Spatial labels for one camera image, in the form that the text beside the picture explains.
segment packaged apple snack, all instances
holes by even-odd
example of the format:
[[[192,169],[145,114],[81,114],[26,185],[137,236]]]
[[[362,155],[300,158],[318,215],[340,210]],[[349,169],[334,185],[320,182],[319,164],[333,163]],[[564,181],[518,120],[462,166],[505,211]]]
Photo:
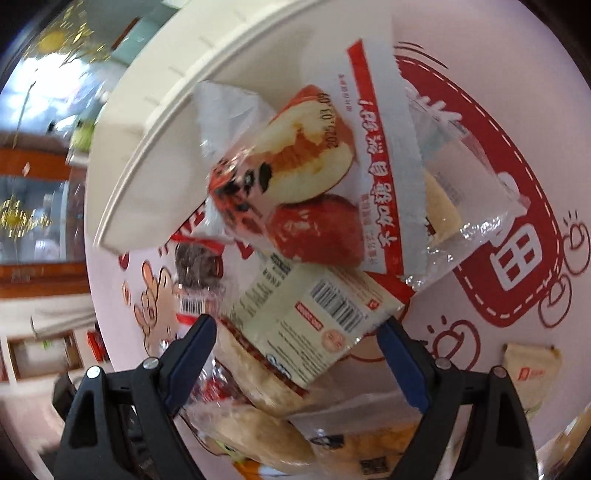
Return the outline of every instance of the packaged apple snack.
[[[425,272],[422,160],[387,44],[359,40],[255,130],[209,180],[238,238],[294,261]]]
[[[236,461],[250,458],[290,474],[307,472],[316,463],[303,435],[288,421],[250,405],[232,374],[214,358],[203,368],[182,415]]]

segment red logo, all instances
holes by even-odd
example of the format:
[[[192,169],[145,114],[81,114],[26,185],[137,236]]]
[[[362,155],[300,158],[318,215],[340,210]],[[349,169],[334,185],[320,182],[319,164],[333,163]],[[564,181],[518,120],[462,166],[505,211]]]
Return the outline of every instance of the red logo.
[[[562,268],[563,240],[550,203],[519,149],[477,101],[429,65],[402,56],[398,64],[420,96],[461,114],[499,178],[530,199],[526,214],[454,271],[478,313],[509,326],[548,295]]]
[[[345,336],[337,330],[327,330],[322,334],[322,346],[330,353],[339,353],[345,348]]]
[[[375,299],[371,299],[368,302],[368,308],[370,310],[377,310],[379,308],[379,302],[377,300],[375,300]]]
[[[314,327],[314,330],[317,332],[321,331],[324,328],[324,325],[320,323],[320,320],[317,319],[314,314],[306,308],[306,306],[302,302],[298,302],[295,304],[295,309],[302,315],[308,323]]]
[[[529,376],[530,376],[530,368],[523,367],[519,372],[519,378],[517,380],[518,381],[525,381],[528,379]]]

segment white plastic tray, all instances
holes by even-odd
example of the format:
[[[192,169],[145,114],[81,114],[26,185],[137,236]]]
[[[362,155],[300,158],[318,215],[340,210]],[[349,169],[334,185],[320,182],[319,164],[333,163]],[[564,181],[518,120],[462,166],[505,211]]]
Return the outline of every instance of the white plastic tray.
[[[90,152],[86,228],[95,246],[122,253],[161,244],[203,201],[194,114],[183,108],[191,86],[261,25],[310,2],[289,3],[193,0],[131,64],[101,112]],[[176,126],[163,132],[170,118]]]

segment barcode label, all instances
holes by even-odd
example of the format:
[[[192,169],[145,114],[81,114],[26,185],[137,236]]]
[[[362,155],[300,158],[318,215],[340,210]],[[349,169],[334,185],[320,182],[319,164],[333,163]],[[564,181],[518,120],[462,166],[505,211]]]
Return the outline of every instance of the barcode label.
[[[324,309],[345,332],[351,333],[365,318],[357,305],[327,280],[320,280],[310,292],[312,299]]]
[[[180,313],[198,317],[209,311],[207,303],[204,299],[181,299]]]

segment red printed label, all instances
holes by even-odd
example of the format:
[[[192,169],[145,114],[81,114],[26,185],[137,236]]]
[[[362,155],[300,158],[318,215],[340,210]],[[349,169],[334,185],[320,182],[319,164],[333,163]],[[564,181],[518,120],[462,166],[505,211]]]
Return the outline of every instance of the red printed label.
[[[528,377],[530,376],[530,368],[529,367],[523,367],[520,371],[519,371],[519,378],[517,378],[518,381],[525,381],[528,379]]]
[[[364,225],[365,245],[368,261],[377,263],[376,249],[384,251],[386,269],[389,274],[403,275],[402,244],[400,223],[394,191],[394,179],[388,149],[384,141],[384,127],[379,115],[378,102],[369,72],[365,50],[361,42],[348,49],[353,74],[359,92],[359,119],[365,130],[366,152],[371,159],[368,173],[373,177],[370,194],[361,197],[361,216]],[[371,223],[368,215],[373,208],[378,234],[367,228]]]
[[[317,332],[321,331],[324,328],[324,325],[322,325],[321,321],[317,319],[314,316],[314,314],[310,310],[308,310],[302,302],[299,301],[298,303],[296,303],[295,309],[299,312],[300,315],[302,315],[306,320],[308,320],[308,323],[312,325],[312,327],[314,327],[314,330],[316,330]]]

